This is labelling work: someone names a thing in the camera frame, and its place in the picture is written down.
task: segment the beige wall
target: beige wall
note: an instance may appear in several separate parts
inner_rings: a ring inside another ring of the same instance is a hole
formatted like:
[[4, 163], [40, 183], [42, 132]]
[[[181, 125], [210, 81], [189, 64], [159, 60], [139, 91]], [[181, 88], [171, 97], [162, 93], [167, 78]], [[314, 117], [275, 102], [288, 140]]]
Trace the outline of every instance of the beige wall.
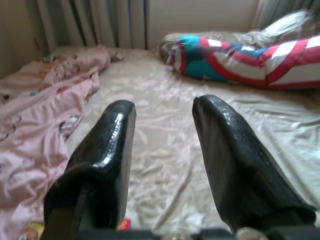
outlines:
[[34, 45], [33, 31], [24, 0], [0, 0], [0, 21], [2, 34], [5, 33], [10, 43], [18, 68], [40, 55]]
[[172, 32], [248, 31], [259, 0], [150, 0], [149, 48]]
[[0, 79], [17, 70], [16, 55], [0, 18]]

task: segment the curtain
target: curtain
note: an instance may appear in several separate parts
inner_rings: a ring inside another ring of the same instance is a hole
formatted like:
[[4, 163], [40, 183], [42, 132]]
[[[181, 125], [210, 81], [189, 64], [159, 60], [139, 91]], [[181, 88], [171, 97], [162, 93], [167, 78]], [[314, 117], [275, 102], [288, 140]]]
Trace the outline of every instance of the curtain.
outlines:
[[273, 13], [270, 15], [270, 22], [273, 23], [282, 16], [306, 9], [314, 14], [316, 19], [320, 19], [320, 0], [278, 0]]
[[39, 49], [58, 46], [145, 49], [146, 0], [26, 0]]
[[251, 28], [264, 29], [284, 15], [308, 10], [320, 23], [320, 0], [258, 0], [256, 17]]

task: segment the mattress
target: mattress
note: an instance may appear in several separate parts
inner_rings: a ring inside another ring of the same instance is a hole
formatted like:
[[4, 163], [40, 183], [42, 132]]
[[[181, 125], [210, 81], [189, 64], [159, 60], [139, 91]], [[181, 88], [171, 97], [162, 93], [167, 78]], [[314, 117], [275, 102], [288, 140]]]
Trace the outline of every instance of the mattress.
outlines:
[[135, 103], [126, 211], [132, 228], [156, 233], [228, 229], [214, 204], [192, 117], [193, 99], [206, 94], [238, 111], [297, 192], [320, 207], [319, 90], [269, 91], [196, 80], [176, 74], [150, 51], [119, 52], [125, 59], [101, 74], [100, 88], [67, 147], [71, 154], [110, 103]]

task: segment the bedding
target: bedding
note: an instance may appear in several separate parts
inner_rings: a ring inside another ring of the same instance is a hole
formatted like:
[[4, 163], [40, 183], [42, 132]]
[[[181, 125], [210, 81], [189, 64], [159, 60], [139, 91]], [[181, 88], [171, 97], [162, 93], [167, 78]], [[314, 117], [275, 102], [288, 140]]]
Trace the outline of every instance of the bedding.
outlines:
[[320, 87], [320, 35], [256, 49], [195, 35], [182, 36], [168, 58], [181, 74], [264, 89]]
[[[68, 51], [61, 48], [57, 53]], [[218, 96], [239, 112], [298, 193], [320, 207], [318, 89], [269, 91], [195, 80], [173, 72], [150, 51], [120, 53], [124, 60], [102, 73], [99, 90], [66, 143], [71, 154], [110, 103], [121, 99], [135, 103], [126, 210], [133, 229], [192, 233], [228, 228], [214, 204], [192, 117], [194, 98], [206, 94]]]
[[110, 61], [97, 46], [34, 61], [0, 80], [1, 240], [26, 239], [23, 229], [43, 222], [44, 196], [70, 157], [65, 140]]
[[[263, 30], [252, 30], [250, 32], [229, 31], [206, 31], [193, 33], [195, 36], [215, 39], [221, 42], [238, 43], [250, 45], [254, 48], [268, 48], [286, 41], [296, 39], [307, 39], [319, 35], [320, 20], [306, 11], [300, 10], [281, 17]], [[171, 48], [179, 38], [190, 33], [170, 33], [160, 42], [159, 53], [161, 59], [166, 62]]]

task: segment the pink comforter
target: pink comforter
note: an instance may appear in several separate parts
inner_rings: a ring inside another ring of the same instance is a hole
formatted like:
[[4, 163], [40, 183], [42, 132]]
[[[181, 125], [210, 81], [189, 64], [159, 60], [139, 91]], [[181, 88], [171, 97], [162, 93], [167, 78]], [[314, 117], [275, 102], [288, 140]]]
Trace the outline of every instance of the pink comforter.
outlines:
[[69, 159], [65, 140], [110, 61], [96, 46], [34, 61], [0, 80], [0, 240], [43, 222], [45, 194]]

